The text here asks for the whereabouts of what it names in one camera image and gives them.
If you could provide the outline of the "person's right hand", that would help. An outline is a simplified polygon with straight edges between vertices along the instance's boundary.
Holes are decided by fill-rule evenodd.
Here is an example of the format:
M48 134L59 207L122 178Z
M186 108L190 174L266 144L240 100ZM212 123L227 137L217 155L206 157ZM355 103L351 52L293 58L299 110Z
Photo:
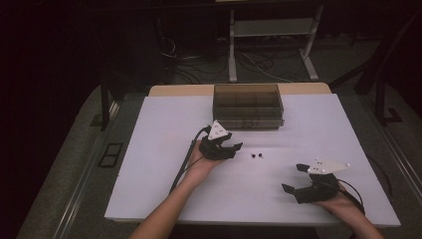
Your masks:
M325 200L317 201L315 205L322 207L337 218L347 218L352 215L360 215L362 211L359 207L346 196L347 191L342 188L335 197Z

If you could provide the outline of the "person's left hand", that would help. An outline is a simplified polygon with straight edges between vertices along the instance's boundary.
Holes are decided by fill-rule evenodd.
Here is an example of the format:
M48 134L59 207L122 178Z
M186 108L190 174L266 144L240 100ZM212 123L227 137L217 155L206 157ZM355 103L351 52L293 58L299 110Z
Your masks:
M208 174L221 163L221 160L211 160L204 157L199 150L200 143L200 140L195 142L183 178L184 181L194 184L200 184L208 176Z

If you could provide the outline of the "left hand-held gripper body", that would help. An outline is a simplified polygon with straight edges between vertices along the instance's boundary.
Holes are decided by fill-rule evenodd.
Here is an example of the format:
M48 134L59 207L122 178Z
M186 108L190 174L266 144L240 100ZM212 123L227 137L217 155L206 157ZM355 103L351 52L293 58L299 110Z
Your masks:
M237 151L233 150L232 146L223 146L221 137L228 134L225 129L216 119L206 128L207 135L200 141L199 150L204 157L211 160L226 160L233 158Z

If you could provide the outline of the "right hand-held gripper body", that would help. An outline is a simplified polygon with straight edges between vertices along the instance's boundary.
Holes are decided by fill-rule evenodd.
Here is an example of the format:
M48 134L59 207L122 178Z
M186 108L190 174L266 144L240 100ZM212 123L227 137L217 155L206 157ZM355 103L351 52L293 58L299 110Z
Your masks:
M329 200L340 191L338 180L334 173L350 168L349 163L316 159L306 172L311 185L295 189L293 196L299 204Z

